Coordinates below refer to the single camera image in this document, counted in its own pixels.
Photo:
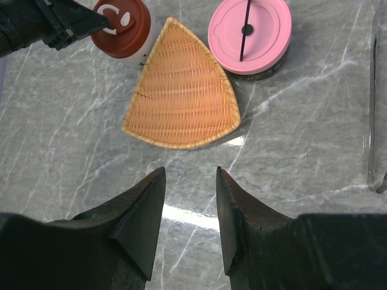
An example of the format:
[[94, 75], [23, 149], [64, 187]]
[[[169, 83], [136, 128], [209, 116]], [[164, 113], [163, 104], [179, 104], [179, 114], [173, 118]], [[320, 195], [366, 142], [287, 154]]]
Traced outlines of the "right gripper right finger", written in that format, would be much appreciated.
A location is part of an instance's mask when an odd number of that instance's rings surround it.
[[385, 289], [385, 214], [281, 214], [216, 170], [232, 289]]

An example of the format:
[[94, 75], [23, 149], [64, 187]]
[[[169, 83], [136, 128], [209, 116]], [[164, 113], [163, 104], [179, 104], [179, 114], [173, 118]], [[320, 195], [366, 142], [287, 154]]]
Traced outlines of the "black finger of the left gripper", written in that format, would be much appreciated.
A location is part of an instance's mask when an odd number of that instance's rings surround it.
[[109, 19], [76, 1], [36, 1], [48, 21], [44, 44], [55, 50], [64, 49], [109, 25]]

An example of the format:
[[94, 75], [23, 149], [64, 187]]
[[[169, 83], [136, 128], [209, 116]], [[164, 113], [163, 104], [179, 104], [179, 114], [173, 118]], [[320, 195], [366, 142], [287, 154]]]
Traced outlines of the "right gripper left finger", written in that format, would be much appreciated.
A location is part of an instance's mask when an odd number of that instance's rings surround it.
[[152, 277], [166, 189], [159, 167], [70, 220], [1, 214], [2, 289], [144, 289]]

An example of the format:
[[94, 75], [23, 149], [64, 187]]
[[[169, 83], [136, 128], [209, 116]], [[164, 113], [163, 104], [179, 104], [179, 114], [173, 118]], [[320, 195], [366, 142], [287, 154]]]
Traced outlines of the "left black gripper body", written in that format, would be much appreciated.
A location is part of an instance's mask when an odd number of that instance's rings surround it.
[[1, 1], [1, 57], [29, 47], [51, 32], [36, 1]]

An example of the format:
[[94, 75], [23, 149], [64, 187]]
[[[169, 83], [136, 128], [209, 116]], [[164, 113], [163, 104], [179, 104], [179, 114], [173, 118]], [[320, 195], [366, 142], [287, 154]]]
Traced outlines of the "brown round lid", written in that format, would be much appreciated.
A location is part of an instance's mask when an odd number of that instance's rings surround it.
[[98, 1], [93, 10], [109, 20], [107, 28], [91, 35], [97, 48], [122, 59], [143, 46], [150, 32], [151, 15], [142, 1]]

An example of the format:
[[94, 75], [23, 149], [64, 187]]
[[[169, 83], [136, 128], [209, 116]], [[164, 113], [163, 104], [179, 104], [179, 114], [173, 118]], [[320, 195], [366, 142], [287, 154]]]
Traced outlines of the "metal tongs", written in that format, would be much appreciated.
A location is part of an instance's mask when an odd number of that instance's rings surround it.
[[375, 9], [371, 29], [371, 49], [369, 67], [369, 126], [368, 126], [368, 189], [376, 194], [386, 191], [386, 173], [382, 183], [376, 184], [376, 58], [377, 58], [377, 33], [380, 27], [384, 1], [380, 1]]

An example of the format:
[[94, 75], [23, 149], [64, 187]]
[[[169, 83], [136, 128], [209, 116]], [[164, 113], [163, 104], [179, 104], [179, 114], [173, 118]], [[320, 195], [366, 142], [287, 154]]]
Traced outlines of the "pink round lid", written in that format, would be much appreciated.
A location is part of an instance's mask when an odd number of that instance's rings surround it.
[[207, 39], [218, 63], [242, 75], [274, 65], [290, 45], [292, 18], [285, 1], [222, 1]]

